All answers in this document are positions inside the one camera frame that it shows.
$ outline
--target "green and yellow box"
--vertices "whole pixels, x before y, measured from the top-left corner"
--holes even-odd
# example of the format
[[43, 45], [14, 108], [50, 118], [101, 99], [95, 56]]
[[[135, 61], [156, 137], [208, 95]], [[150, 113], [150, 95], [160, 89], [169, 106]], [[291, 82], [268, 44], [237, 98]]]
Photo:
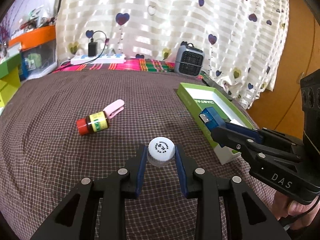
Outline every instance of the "green and yellow box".
[[228, 147], [221, 148], [217, 142], [213, 141], [210, 131], [199, 118], [202, 110], [212, 106], [226, 122], [253, 128], [247, 118], [222, 93], [207, 86], [180, 83], [177, 95], [195, 119], [222, 165], [241, 155], [240, 152]]
[[9, 57], [0, 64], [0, 107], [4, 107], [20, 87], [21, 55]]

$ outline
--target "brown checkered fabric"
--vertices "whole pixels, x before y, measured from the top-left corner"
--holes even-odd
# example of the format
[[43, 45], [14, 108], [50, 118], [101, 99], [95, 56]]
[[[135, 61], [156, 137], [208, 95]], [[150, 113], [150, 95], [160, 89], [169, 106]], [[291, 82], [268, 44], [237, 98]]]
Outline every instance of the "brown checkered fabric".
[[[242, 158], [219, 164], [176, 95], [180, 82], [201, 84], [173, 73], [113, 70], [55, 73], [23, 84], [0, 116], [0, 209], [20, 239], [29, 239], [79, 180], [108, 176], [157, 136], [182, 144], [216, 176], [242, 177], [270, 205], [274, 190], [249, 176]], [[125, 110], [109, 129], [79, 136], [77, 119], [117, 99]], [[127, 238], [194, 239], [196, 205], [183, 198], [174, 161], [164, 168], [148, 163], [140, 198], [126, 202]], [[225, 237], [224, 212], [222, 225]]]

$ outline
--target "black charger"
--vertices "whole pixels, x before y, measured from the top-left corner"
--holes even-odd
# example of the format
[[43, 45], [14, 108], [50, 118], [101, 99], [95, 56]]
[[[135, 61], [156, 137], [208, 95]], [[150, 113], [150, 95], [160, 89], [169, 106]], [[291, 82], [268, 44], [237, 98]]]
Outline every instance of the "black charger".
[[98, 43], [91, 38], [88, 44], [88, 57], [95, 57], [98, 54]]

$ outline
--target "pink clip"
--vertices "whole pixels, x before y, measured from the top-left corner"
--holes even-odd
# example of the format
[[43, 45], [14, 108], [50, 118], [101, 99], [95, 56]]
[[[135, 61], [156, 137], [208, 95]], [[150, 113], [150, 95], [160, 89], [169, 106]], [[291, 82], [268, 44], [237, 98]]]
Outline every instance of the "pink clip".
[[115, 117], [119, 112], [124, 110], [124, 101], [121, 99], [118, 99], [117, 101], [114, 101], [107, 107], [103, 109], [103, 112], [106, 113], [108, 119], [111, 119]]

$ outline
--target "brown wooden cabinet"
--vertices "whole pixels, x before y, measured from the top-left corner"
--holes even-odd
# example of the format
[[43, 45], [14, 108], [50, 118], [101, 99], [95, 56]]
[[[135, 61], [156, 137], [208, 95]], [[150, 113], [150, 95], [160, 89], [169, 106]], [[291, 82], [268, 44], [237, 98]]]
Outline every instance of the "brown wooden cabinet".
[[320, 68], [320, 27], [304, 0], [289, 0], [290, 14], [274, 91], [261, 93], [248, 113], [259, 125], [302, 138], [300, 79]]

